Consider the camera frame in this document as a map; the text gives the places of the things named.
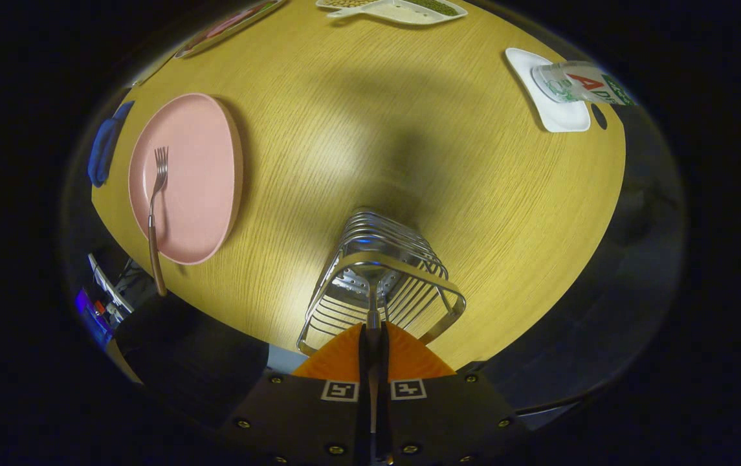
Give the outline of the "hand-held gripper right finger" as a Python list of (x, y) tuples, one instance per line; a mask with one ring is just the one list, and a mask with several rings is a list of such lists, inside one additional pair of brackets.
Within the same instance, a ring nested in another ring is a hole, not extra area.
[(392, 465), (504, 465), (529, 430), (485, 375), (455, 372), (390, 322), (381, 347), (380, 458)]

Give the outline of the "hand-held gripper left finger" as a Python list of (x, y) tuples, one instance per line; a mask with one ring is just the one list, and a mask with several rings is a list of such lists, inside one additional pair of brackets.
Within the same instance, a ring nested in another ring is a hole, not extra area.
[(295, 372), (263, 372), (219, 429), (242, 454), (238, 464), (370, 464), (366, 347), (357, 324)]

